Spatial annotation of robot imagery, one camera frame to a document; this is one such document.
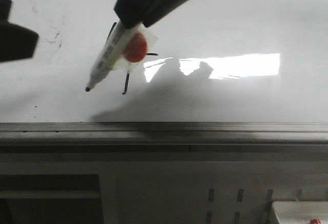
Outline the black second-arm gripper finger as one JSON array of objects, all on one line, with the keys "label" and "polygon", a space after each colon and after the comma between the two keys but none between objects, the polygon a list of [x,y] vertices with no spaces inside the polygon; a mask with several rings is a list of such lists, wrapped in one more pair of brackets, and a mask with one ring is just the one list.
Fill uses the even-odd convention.
[{"label": "black second-arm gripper finger", "polygon": [[31,58],[39,35],[8,21],[12,0],[1,0],[1,62]]}]

